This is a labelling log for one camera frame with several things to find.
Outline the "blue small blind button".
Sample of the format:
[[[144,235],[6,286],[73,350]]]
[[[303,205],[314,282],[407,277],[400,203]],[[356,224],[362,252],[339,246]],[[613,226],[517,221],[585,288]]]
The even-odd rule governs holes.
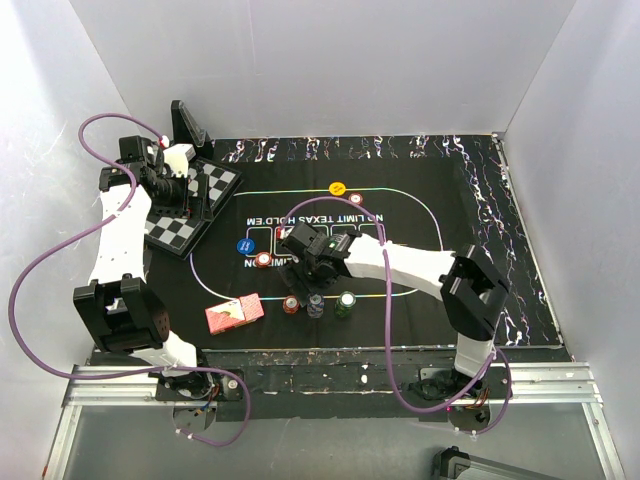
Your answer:
[[[236,250],[242,255],[250,255],[255,250],[255,242],[251,238],[242,238],[237,242]]]

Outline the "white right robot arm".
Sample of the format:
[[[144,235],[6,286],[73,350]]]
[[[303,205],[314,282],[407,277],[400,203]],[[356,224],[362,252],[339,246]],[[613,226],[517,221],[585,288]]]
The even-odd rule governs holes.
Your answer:
[[[356,231],[327,235],[304,222],[278,228],[276,241],[293,256],[279,273],[301,303],[342,277],[391,281],[441,301],[457,333],[454,389],[469,398],[486,389],[489,375],[482,365],[511,284],[484,250],[421,250]]]

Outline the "red chips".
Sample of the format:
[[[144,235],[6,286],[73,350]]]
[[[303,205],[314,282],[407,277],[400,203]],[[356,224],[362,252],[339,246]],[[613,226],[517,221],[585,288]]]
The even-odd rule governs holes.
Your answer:
[[[272,256],[268,252],[260,252],[255,257],[255,265],[257,268],[269,267],[272,263]]]
[[[352,193],[349,196],[349,201],[353,204],[360,205],[362,203],[363,197],[359,193]]]

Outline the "yellow big blind button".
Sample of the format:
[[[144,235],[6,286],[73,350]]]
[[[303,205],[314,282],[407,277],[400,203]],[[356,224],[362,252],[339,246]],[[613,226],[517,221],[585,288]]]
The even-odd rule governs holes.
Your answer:
[[[339,181],[332,182],[328,187],[329,193],[333,196],[342,196],[346,190],[346,185]]]

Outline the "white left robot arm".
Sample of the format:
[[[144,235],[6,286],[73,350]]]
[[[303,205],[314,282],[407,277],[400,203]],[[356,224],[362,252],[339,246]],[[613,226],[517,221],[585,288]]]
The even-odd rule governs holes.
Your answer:
[[[100,172],[103,218],[96,263],[73,303],[95,345],[156,367],[154,377],[192,400],[210,396],[211,373],[198,366],[197,348],[170,328],[169,313],[146,282],[146,221],[157,209],[172,218],[199,212],[189,190],[190,144],[167,146],[141,136],[119,141],[120,159]]]

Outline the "red poker chip stack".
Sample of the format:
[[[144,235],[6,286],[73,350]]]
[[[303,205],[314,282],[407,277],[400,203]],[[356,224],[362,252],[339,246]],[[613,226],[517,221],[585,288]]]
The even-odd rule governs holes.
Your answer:
[[[284,298],[282,308],[287,314],[295,314],[299,310],[300,304],[295,296],[289,295]]]

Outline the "blue poker chip stack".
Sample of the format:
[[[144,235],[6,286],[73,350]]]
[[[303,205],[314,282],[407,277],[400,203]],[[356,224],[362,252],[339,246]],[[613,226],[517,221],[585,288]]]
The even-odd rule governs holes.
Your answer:
[[[314,294],[308,298],[306,305],[307,314],[310,318],[321,318],[324,313],[325,299],[321,294]]]

